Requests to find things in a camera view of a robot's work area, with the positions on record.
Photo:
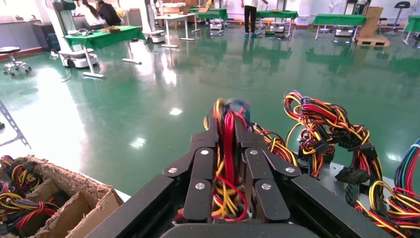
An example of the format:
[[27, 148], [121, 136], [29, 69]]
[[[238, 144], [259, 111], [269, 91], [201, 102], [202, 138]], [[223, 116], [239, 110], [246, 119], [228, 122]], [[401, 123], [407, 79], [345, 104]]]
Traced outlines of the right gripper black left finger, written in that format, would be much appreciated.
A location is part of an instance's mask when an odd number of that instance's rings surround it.
[[217, 164], [218, 130], [215, 119], [208, 119], [206, 131], [193, 134], [190, 149], [163, 170], [174, 180], [175, 208], [183, 207], [184, 222], [209, 222], [213, 179]]

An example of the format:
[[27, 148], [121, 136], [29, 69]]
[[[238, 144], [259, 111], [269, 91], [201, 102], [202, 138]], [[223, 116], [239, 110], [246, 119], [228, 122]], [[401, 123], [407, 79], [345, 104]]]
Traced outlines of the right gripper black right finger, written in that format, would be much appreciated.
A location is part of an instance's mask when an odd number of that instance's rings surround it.
[[280, 188], [300, 176], [300, 169], [271, 153], [263, 137], [247, 131], [240, 119], [235, 119], [234, 134], [251, 217], [262, 222], [288, 222], [291, 215]]

